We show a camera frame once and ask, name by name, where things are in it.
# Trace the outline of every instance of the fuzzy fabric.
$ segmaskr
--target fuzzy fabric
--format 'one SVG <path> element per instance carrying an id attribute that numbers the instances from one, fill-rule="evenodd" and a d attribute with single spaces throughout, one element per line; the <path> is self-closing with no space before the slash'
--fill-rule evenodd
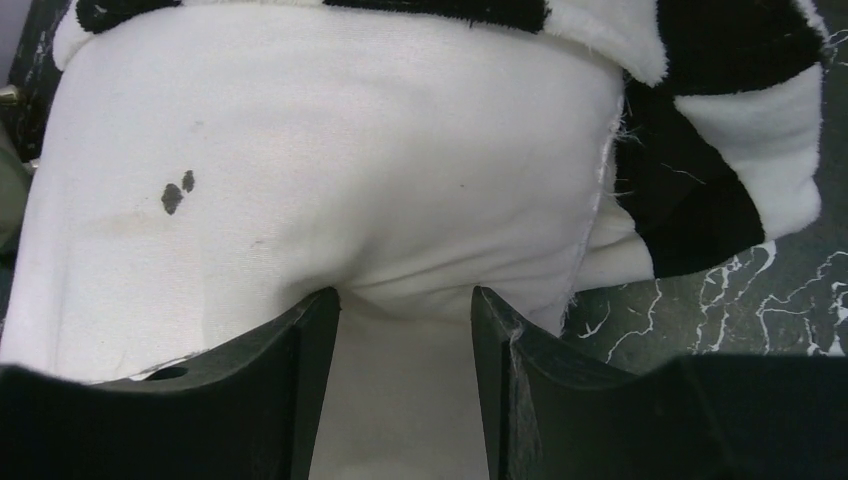
<path id="1" fill-rule="evenodd" d="M 435 17 L 139 16 L 65 70 L 0 361 L 132 376 L 332 285 L 312 478 L 484 480 L 472 289 L 559 331 L 623 90 L 578 43 Z"/>
<path id="2" fill-rule="evenodd" d="M 798 231 L 818 215 L 812 174 L 821 75 L 814 71 L 827 68 L 834 47 L 812 0 L 74 0 L 56 34 L 56 63 L 63 68 L 87 41 L 146 12 L 234 3 L 346 7 L 350 15 L 350 9 L 370 9 L 442 16 L 472 28 L 499 25 L 576 41 L 620 65 L 628 135 L 618 143 L 618 174 L 609 185 L 616 200 L 601 208 L 578 289 L 708 269 Z M 744 113 L 710 107 L 764 90 L 794 90 L 787 95 L 803 99 Z M 702 108 L 712 109 L 713 124 L 738 124 L 744 117 L 748 125 L 759 125 L 757 131 L 743 129 L 747 133 L 736 141 L 760 161 L 740 173 L 739 162 L 725 158 L 733 153 L 710 143 L 703 126 L 696 128 Z M 791 126 L 801 129 L 791 134 L 803 145 L 768 140 Z M 761 177 L 787 177 L 784 183 L 792 188 L 755 187 L 768 183 Z M 790 206 L 785 214 L 784 206 Z"/>

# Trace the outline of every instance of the white vein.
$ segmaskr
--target white vein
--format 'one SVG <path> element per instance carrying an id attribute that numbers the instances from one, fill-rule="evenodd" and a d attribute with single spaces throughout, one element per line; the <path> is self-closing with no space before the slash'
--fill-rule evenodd
<path id="1" fill-rule="evenodd" d="M 632 337 L 634 335 L 644 337 L 645 335 L 654 331 L 654 314 L 656 313 L 657 303 L 659 303 L 659 301 L 662 300 L 663 297 L 663 292 L 660 288 L 659 280 L 654 280 L 654 288 L 656 288 L 657 290 L 657 296 L 654 298 L 654 301 L 651 302 L 651 307 L 648 309 L 648 326 L 644 330 L 632 330 L 622 335 L 621 338 L 619 338 L 618 341 L 615 342 L 615 345 L 613 345 L 610 351 L 607 353 L 607 363 L 612 360 L 612 355 L 615 353 L 616 349 L 618 349 L 618 346 L 621 345 L 622 342 L 627 340 L 629 337 Z"/>
<path id="2" fill-rule="evenodd" d="M 801 285 L 800 287 L 798 287 L 795 290 L 793 290 L 792 292 L 790 292 L 789 295 L 787 295 L 785 298 L 778 298 L 778 297 L 776 297 L 775 295 L 772 294 L 772 295 L 769 295 L 768 297 L 766 297 L 760 303 L 760 307 L 757 309 L 756 316 L 757 316 L 757 319 L 760 322 L 760 328 L 762 329 L 763 335 L 765 337 L 764 345 L 763 345 L 763 349 L 764 349 L 763 353 L 767 354 L 767 353 L 771 352 L 771 337 L 770 337 L 770 333 L 769 333 L 769 326 L 768 326 L 768 323 L 766 322 L 766 314 L 782 313 L 782 314 L 786 314 L 786 315 L 800 316 L 800 315 L 806 315 L 807 313 L 811 312 L 813 310 L 813 308 L 815 308 L 815 301 L 812 298 L 810 299 L 810 307 L 807 308 L 807 309 L 795 311 L 795 310 L 788 309 L 787 305 L 789 305 L 789 303 L 792 302 L 792 300 L 795 298 L 796 295 L 798 295 L 802 292 L 805 292 L 813 284 L 821 282 L 822 280 L 824 280 L 825 276 L 827 275 L 827 272 L 830 270 L 831 267 L 833 267 L 834 260 L 836 260 L 836 258 L 838 258 L 838 257 L 848 257 L 848 252 L 839 251 L 839 252 L 835 252 L 835 253 L 831 254 L 829 257 L 827 257 L 827 260 L 825 260 L 825 262 L 822 263 L 821 265 L 819 265 L 819 267 L 816 269 L 815 277 L 812 277 L 809 280 L 807 280 L 806 282 L 804 282 L 803 285 Z M 841 326 L 842 323 L 845 322 L 846 318 L 848 318 L 848 311 L 846 311 L 846 307 L 844 306 L 844 303 L 843 303 L 844 298 L 845 298 L 845 294 L 848 293 L 848 292 L 839 292 L 839 288 L 841 288 L 844 285 L 845 284 L 843 284 L 841 282 L 836 282 L 831 286 L 833 304 L 831 305 L 829 312 L 835 313 L 836 316 L 837 316 L 837 320 L 834 324 L 834 344 L 831 345 L 830 348 L 828 348 L 828 350 L 826 352 L 822 351 L 821 348 L 816 350 L 813 347 L 814 342 L 812 341 L 812 338 L 810 338 L 809 339 L 810 340 L 810 346 L 808 347 L 808 352 L 810 351 L 810 348 L 812 348 L 812 353 L 810 353 L 811 355 L 815 354 L 816 352 L 821 352 L 821 353 L 824 353 L 824 354 L 827 354 L 827 355 L 834 355 L 834 356 L 844 355 L 844 352 L 842 351 L 841 340 L 840 340 L 839 334 L 837 332 L 838 327 Z"/>
<path id="3" fill-rule="evenodd" d="M 821 352 L 821 346 L 815 341 L 816 327 L 810 324 L 810 319 L 807 317 L 804 317 L 804 330 L 807 332 L 807 342 L 810 344 L 807 347 L 807 355 L 813 356 L 817 352 Z"/>
<path id="4" fill-rule="evenodd" d="M 748 281 L 740 288 L 736 295 L 732 298 L 728 296 L 728 288 L 731 286 L 731 275 L 736 274 L 738 272 L 747 271 L 748 267 L 754 263 L 756 259 L 755 253 L 758 250 L 764 251 L 768 257 L 763 262 L 762 266 L 754 272 L 749 278 Z M 706 347 L 704 351 L 708 352 L 718 352 L 725 339 L 727 338 L 727 321 L 730 319 L 730 312 L 728 311 L 728 307 L 738 302 L 746 293 L 748 293 L 748 289 L 751 288 L 751 285 L 754 281 L 765 271 L 771 268 L 774 265 L 775 260 L 777 260 L 777 245 L 774 242 L 769 242 L 757 247 L 754 247 L 750 250 L 751 258 L 746 262 L 742 262 L 739 256 L 734 256 L 729 262 L 724 264 L 721 267 L 716 267 L 704 276 L 704 281 L 701 284 L 701 291 L 698 295 L 698 304 L 700 307 L 701 315 L 704 317 L 703 320 L 698 323 L 695 327 L 695 335 L 697 339 L 695 343 L 690 347 L 690 350 L 693 352 L 701 352 L 701 344 L 704 341 L 704 327 L 706 327 L 711 322 L 710 313 L 713 310 L 719 310 L 721 312 L 721 319 L 719 320 L 719 330 L 718 335 L 712 344 Z M 714 277 L 719 276 L 721 278 L 720 288 L 721 291 L 715 295 L 711 299 L 707 299 L 706 290 L 708 285 L 719 285 L 719 282 L 715 280 Z"/>
<path id="5" fill-rule="evenodd" d="M 580 338 L 581 340 L 585 340 L 585 339 L 591 337 L 592 335 L 595 335 L 596 333 L 598 333 L 598 331 L 601 329 L 601 327 L 603 327 L 604 324 L 607 323 L 607 320 L 609 320 L 609 315 L 610 315 L 611 312 L 612 312 L 612 305 L 610 305 L 609 300 L 607 300 L 607 314 L 604 316 L 604 319 L 601 320 L 600 322 L 598 322 L 598 324 L 595 325 L 595 328 L 589 328 L 589 324 L 586 324 L 586 333 L 584 333 L 583 335 L 577 335 L 577 337 Z"/>
<path id="6" fill-rule="evenodd" d="M 662 165 L 663 167 L 665 167 L 665 168 L 667 168 L 667 169 L 671 170 L 671 171 L 672 171 L 672 172 L 674 172 L 674 173 L 679 173 L 679 174 L 681 174 L 681 175 L 686 175 L 687 177 L 691 178 L 692 180 L 695 180 L 696 182 L 700 183 L 701 185 L 706 185 L 706 184 L 707 184 L 707 182 L 705 182 L 705 181 L 701 180 L 700 178 L 696 177 L 695 175 L 692 175 L 691 173 L 687 172 L 686 170 L 677 170 L 677 169 L 673 168 L 671 165 L 669 165 L 669 164 L 667 164 L 667 163 L 662 163 L 662 162 L 660 162 L 660 165 Z"/>

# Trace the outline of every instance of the white fabric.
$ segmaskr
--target white fabric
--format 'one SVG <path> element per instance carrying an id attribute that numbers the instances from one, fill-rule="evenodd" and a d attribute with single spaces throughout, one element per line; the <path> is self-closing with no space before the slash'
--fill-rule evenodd
<path id="1" fill-rule="evenodd" d="M 822 67 L 786 83 L 734 95 L 678 97 L 677 109 L 739 175 L 760 213 L 766 240 L 818 217 Z"/>
<path id="2" fill-rule="evenodd" d="M 53 63 L 61 71 L 65 70 L 79 49 L 94 38 L 93 34 L 86 32 L 80 26 L 74 14 L 76 8 L 77 0 L 71 0 L 68 13 L 62 17 L 59 26 L 56 27 L 56 34 L 53 35 Z"/>
<path id="3" fill-rule="evenodd" d="M 65 71 L 0 361 L 124 377 L 334 285 L 312 478 L 488 478 L 471 290 L 560 328 L 621 77 L 577 44 L 432 17 L 137 17 Z"/>
<path id="4" fill-rule="evenodd" d="M 577 292 L 654 277 L 654 264 L 636 224 L 615 199 L 604 196 L 589 248 L 574 284 Z"/>

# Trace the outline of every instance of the black plastic piece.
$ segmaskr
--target black plastic piece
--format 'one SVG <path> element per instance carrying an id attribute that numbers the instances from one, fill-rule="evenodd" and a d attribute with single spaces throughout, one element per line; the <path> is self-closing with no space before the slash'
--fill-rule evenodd
<path id="1" fill-rule="evenodd" d="M 472 328 L 492 480 L 848 478 L 845 358 L 691 356 L 633 377 L 484 288 Z"/>
<path id="2" fill-rule="evenodd" d="M 339 311 L 323 290 L 143 381 L 0 368 L 0 478 L 306 480 Z"/>

